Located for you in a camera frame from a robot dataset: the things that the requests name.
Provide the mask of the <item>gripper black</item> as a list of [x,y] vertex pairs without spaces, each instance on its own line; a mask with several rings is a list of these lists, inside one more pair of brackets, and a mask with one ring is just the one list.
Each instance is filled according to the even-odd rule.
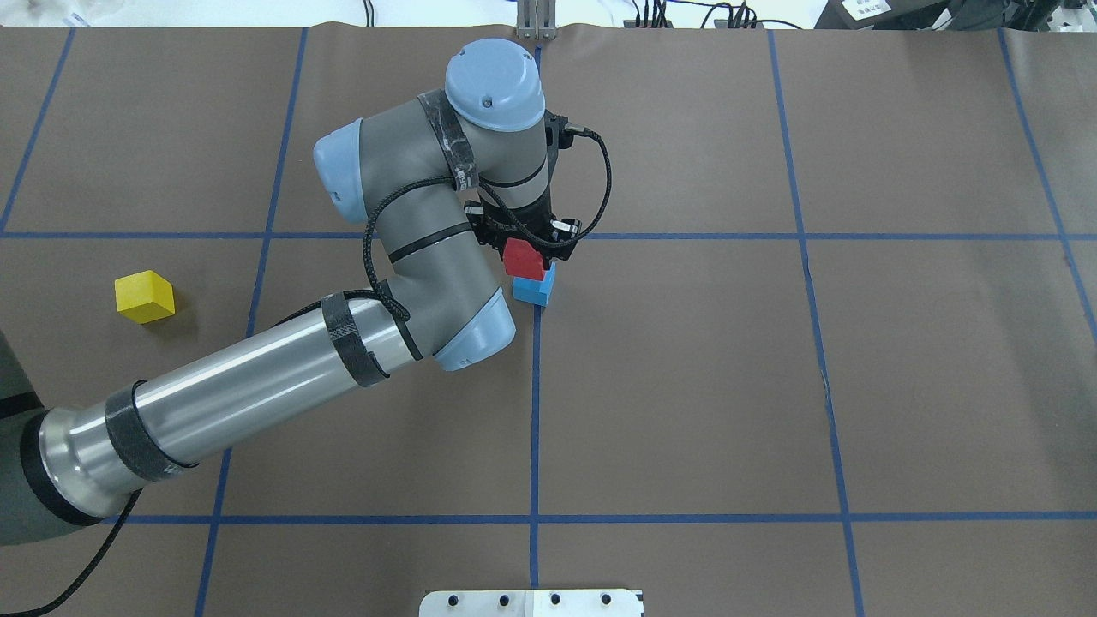
[[584,231],[579,218],[553,214],[548,192],[524,207],[501,207],[482,191],[464,201],[464,213],[482,245],[502,255],[506,243],[524,242],[545,263],[572,258]]

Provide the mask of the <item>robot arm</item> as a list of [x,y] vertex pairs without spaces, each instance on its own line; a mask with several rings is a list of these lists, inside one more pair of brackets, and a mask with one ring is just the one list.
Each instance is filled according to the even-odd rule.
[[316,142],[342,218],[362,226],[369,287],[337,291],[244,341],[86,410],[47,410],[3,344],[3,545],[83,530],[255,434],[431,358],[459,371],[516,324],[483,247],[546,261],[580,238],[553,218],[548,110],[538,61],[473,40],[444,83]]

